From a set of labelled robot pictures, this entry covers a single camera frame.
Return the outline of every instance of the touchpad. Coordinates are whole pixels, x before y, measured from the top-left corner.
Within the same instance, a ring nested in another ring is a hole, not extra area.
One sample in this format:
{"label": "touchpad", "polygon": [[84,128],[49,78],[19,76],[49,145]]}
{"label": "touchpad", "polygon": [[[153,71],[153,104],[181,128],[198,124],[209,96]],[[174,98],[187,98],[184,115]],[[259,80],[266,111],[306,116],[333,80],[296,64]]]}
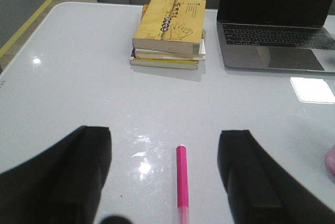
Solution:
{"label": "touchpad", "polygon": [[266,68],[324,71],[308,49],[257,47],[257,52]]}

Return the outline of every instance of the yellow tape line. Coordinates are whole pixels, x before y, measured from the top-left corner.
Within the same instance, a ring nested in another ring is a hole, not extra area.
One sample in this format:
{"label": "yellow tape line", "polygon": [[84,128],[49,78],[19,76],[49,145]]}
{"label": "yellow tape line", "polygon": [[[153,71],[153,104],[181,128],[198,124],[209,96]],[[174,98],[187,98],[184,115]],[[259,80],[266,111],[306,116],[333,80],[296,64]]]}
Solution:
{"label": "yellow tape line", "polygon": [[53,0],[46,0],[33,15],[19,28],[15,34],[2,46],[0,49],[0,58],[6,53],[6,51],[15,43],[15,41],[28,29],[28,27],[35,21],[35,19],[45,10],[46,7]]}

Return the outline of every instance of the hand illustration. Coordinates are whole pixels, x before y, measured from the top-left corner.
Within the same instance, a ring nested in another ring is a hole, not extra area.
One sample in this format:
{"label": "hand illustration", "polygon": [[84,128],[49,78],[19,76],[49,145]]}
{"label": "hand illustration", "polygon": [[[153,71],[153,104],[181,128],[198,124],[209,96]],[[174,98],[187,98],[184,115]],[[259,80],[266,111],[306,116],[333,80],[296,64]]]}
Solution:
{"label": "hand illustration", "polygon": [[189,36],[193,33],[193,31],[190,28],[185,28],[186,23],[182,23],[179,25],[179,23],[171,24],[171,37],[169,40],[182,40],[184,37]]}

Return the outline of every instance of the marker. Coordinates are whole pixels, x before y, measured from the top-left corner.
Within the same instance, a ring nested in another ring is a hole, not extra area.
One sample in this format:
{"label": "marker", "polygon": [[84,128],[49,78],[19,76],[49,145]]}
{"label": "marker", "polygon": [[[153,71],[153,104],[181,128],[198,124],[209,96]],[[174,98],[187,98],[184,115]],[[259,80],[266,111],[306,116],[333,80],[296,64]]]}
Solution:
{"label": "marker", "polygon": [[186,147],[180,145],[177,153],[177,192],[178,192],[178,217],[180,224],[188,224],[188,179]]}

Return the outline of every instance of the laptop keyboard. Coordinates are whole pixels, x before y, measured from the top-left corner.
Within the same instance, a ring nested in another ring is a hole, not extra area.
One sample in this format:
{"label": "laptop keyboard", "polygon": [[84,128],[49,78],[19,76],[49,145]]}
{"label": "laptop keyboard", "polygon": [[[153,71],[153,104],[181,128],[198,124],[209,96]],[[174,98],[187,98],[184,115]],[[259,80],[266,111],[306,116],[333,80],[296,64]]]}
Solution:
{"label": "laptop keyboard", "polygon": [[335,50],[335,41],[322,29],[257,25],[222,25],[227,44]]}

